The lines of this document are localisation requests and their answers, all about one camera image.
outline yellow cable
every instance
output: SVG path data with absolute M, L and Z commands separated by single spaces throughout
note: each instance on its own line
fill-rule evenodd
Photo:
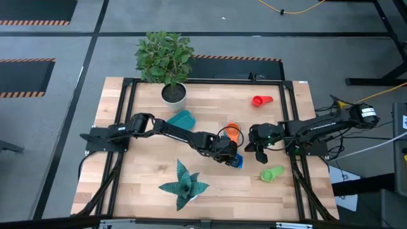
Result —
M 404 86 L 404 85 L 407 85 L 407 82 L 406 82 L 406 83 L 402 83 L 402 84 L 400 84 L 399 86 L 396 86 L 396 87 L 394 87 L 394 88 L 388 89 L 388 90 L 386 90 L 386 91 L 379 92 L 379 93 L 374 94 L 374 95 L 370 95 L 369 97 L 363 98 L 363 99 L 361 99 L 361 100 L 359 100 L 359 101 L 357 101 L 357 102 L 366 101 L 366 100 L 368 100 L 368 99 L 370 99 L 370 98 L 373 98 L 373 97 L 375 97 L 375 96 L 377 96 L 377 95 L 382 95 L 382 94 L 384 94 L 384 93 L 394 91 L 395 89 L 397 89 L 397 88 L 399 88 L 399 87 L 402 87 L 402 86 Z
M 280 10 L 274 8 L 273 6 L 270 6 L 269 4 L 263 2 L 262 0 L 258 0 L 258 1 L 261 2 L 261 3 L 263 3 L 263 4 L 265 4 L 266 6 L 268 6 L 269 8 L 271 8 L 272 10 L 277 11 L 277 12 L 280 12 Z M 311 10 L 312 8 L 315 8 L 315 7 L 317 7 L 318 5 L 322 4 L 324 1 L 326 1 L 326 0 L 322 0 L 321 2 L 319 2 L 319 3 L 317 3 L 317 4 L 315 4 L 315 5 L 311 6 L 311 7 L 309 7 L 308 9 L 303 10 L 303 11 L 299 11 L 299 12 L 288 12 L 288 11 L 284 11 L 284 13 L 287 13 L 287 14 L 300 14 L 300 13 L 305 13 L 305 12 L 307 12 L 308 10 Z

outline white pot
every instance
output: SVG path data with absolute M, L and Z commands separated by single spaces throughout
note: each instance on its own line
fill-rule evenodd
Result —
M 183 110 L 183 109 L 185 109 L 185 106 L 186 106 L 186 94 L 188 93 L 188 91 L 186 89 L 186 86 L 183 83 L 179 83 L 179 84 L 182 85 L 185 88 L 185 96 L 184 96 L 183 99 L 181 99 L 178 102 L 167 102 L 162 96 L 162 93 L 163 93 L 163 90 L 164 90 L 165 86 L 161 89 L 161 98 L 166 103 L 168 108 L 173 112 L 178 112 L 180 110 Z

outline green plastic plant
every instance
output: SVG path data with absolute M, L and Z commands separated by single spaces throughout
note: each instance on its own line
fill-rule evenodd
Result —
M 147 32 L 147 39 L 140 39 L 137 56 L 137 70 L 142 71 L 141 79 L 150 83 L 183 83 L 192 71 L 188 59 L 194 49 L 188 46 L 190 38 L 180 38 L 181 34 Z
M 197 181 L 198 175 L 198 172 L 190 175 L 185 166 L 177 160 L 178 182 L 166 183 L 159 187 L 164 191 L 178 195 L 177 211 L 181 210 L 192 197 L 203 193 L 209 187 L 208 184 Z

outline white cable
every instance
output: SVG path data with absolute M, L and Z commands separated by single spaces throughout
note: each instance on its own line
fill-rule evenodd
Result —
M 406 134 L 407 134 L 407 132 L 405 132 L 405 133 L 403 133 L 403 134 L 400 134 L 399 136 L 397 136 L 397 137 L 395 137 L 395 138 L 393 138 L 393 139 L 390 139 L 390 140 L 388 140 L 388 141 L 385 141 L 385 142 L 383 142 L 383 143 L 380 143 L 380 144 L 378 144 L 378 145 L 376 145 L 376 146 L 372 146 L 372 147 L 369 147 L 369 148 L 366 148 L 366 149 L 362 149 L 362 150 L 356 151 L 356 152 L 354 152 L 354 153 L 349 153 L 349 154 L 347 154 L 347 155 L 343 155 L 343 156 L 340 156 L 340 157 L 338 157 L 338 158 L 332 159 L 332 160 L 330 160 L 330 162 L 333 162 L 333 161 L 335 161 L 335 160 L 339 160 L 339 159 L 342 159 L 342 158 L 345 158 L 345 157 L 348 157 L 348 156 L 355 155 L 355 154 L 357 154 L 357 153 L 362 153 L 362 152 L 365 152 L 365 151 L 367 151 L 367 150 L 371 150 L 371 149 L 374 149 L 374 148 L 383 146 L 383 145 L 385 145 L 385 144 L 387 144 L 387 143 L 390 143 L 390 142 L 392 142 L 392 141 L 395 141 L 395 140 L 399 139 L 400 137 L 403 137 L 403 136 L 406 135 Z

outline yellow and black striped tape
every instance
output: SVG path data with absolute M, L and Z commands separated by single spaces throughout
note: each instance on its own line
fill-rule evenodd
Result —
M 0 59 L 0 62 L 32 62 L 32 61 L 52 61 L 55 62 L 55 58 L 36 58 L 36 59 Z
M 45 92 L 1 92 L 0 98 L 42 97 Z
M 0 20 L 0 25 L 69 25 L 64 20 Z
M 265 60 L 265 61 L 281 62 L 281 59 L 266 58 L 266 57 L 234 57 L 234 56 L 217 56 L 217 55 L 194 55 L 194 58 L 228 59 L 228 60 Z

